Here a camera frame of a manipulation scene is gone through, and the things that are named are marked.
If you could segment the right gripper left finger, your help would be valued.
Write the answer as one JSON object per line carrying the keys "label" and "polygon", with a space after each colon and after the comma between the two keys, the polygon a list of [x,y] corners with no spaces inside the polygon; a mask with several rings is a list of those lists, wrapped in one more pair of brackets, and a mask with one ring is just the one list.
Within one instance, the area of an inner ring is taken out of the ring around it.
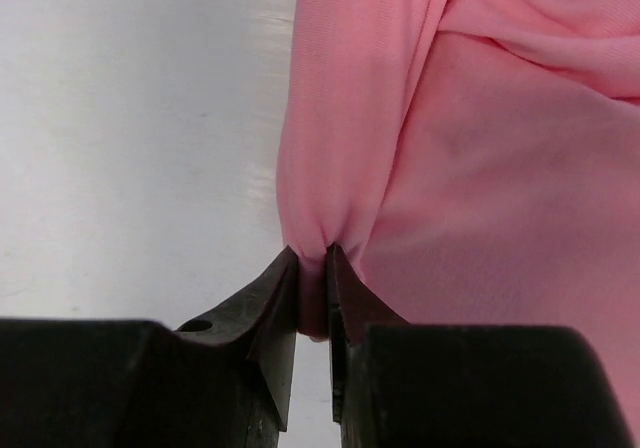
{"label": "right gripper left finger", "polygon": [[274,447],[287,428],[298,260],[176,330],[3,319],[5,447]]}

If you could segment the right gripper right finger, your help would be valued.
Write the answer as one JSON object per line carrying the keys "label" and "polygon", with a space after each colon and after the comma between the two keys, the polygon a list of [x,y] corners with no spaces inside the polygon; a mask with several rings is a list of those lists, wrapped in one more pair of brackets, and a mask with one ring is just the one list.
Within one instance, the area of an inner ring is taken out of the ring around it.
{"label": "right gripper right finger", "polygon": [[593,348],[557,326],[416,325],[328,249],[332,414],[345,447],[621,447]]}

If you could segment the pink t shirt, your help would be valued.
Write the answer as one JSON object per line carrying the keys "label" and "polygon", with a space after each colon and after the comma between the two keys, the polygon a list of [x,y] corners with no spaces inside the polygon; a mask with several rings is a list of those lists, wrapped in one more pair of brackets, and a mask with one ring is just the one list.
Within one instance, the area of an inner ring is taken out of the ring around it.
{"label": "pink t shirt", "polygon": [[297,0],[277,198],[415,323],[563,324],[639,415],[639,0]]}

